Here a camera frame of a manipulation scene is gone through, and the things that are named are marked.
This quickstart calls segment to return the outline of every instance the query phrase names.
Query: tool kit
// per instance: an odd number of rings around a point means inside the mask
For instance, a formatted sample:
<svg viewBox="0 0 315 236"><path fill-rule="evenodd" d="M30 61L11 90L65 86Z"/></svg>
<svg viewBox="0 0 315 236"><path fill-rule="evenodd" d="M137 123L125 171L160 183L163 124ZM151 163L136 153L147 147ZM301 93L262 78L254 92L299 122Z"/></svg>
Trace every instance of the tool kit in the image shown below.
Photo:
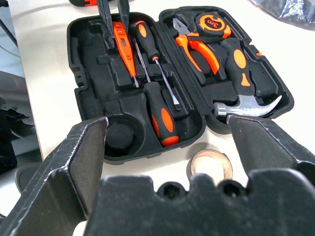
<svg viewBox="0 0 315 236"><path fill-rule="evenodd" d="M183 148L206 125L230 133L229 115L276 118L293 97L267 58L225 10L187 6L159 21L129 12L118 1L111 14L68 26L69 66L82 120L106 116L105 162L122 164Z"/></svg>

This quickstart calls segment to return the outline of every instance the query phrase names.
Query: table surface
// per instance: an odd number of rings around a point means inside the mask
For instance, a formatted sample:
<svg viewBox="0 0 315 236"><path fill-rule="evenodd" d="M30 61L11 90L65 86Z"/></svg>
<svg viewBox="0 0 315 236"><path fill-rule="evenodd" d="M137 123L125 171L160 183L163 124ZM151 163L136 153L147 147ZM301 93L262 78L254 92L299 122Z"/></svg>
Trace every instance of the table surface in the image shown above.
<svg viewBox="0 0 315 236"><path fill-rule="evenodd" d="M249 0L131 0L130 11L143 12L158 20L165 9L187 5L215 5L227 10L252 38L254 44L279 73L294 99L292 111L275 122L297 142L315 153L308 124L314 110L309 107L315 88L315 32L276 20ZM77 18L97 15L96 6L75 7L68 0L9 0L33 117L45 158L81 121L74 89L77 87L67 59L66 30ZM112 13L118 12L117 1L110 2ZM188 161L201 149L213 148L231 160L233 178L247 183L231 135L219 135L206 129L193 145L178 148L159 157L130 161L120 166L104 164L103 176L145 174L154 180L155 189L166 181L178 181L186 189Z"/></svg>

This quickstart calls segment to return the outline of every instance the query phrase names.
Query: hammer head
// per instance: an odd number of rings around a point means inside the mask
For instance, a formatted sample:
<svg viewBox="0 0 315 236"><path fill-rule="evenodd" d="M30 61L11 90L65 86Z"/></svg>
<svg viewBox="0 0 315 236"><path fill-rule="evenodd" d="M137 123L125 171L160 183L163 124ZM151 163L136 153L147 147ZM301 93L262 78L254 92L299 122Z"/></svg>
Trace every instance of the hammer head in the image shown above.
<svg viewBox="0 0 315 236"><path fill-rule="evenodd" d="M236 114L249 117L261 117L268 114L280 102L282 96L277 97L275 101L266 106L260 106L254 96L238 95L238 103L235 106L226 106L224 103L215 102L215 113L217 118L223 118L227 115Z"/></svg>

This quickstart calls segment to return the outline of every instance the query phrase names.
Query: hammer handle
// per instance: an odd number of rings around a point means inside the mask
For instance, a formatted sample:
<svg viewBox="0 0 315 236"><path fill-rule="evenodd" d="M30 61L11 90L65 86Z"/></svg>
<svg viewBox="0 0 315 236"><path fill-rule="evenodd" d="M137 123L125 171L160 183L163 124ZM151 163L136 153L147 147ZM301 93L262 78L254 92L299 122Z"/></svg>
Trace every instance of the hammer handle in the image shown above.
<svg viewBox="0 0 315 236"><path fill-rule="evenodd" d="M227 50L226 71L238 95L255 95L255 87L251 82L250 70L242 51L240 40L227 38L221 46Z"/></svg>

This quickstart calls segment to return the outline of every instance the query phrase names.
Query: black cable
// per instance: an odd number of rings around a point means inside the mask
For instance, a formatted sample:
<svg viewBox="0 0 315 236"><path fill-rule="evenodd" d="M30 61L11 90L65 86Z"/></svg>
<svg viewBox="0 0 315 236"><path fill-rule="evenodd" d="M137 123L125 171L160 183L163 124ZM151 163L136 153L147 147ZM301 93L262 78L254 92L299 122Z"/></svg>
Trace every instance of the black cable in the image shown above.
<svg viewBox="0 0 315 236"><path fill-rule="evenodd" d="M1 48L2 50L6 51L7 53L10 53L10 54L13 55L13 56L16 56L16 57L18 57L18 58L21 58L19 55L16 55L16 54L10 52L9 50L5 49L5 48L4 48L3 46L1 46L1 45L0 45L0 48Z"/></svg>
<svg viewBox="0 0 315 236"><path fill-rule="evenodd" d="M15 46L18 47L18 42L16 41L16 38L11 34L10 30L5 26L3 21L0 19L0 26L4 30L4 32L9 36L9 38L12 40L12 42L15 44Z"/></svg>

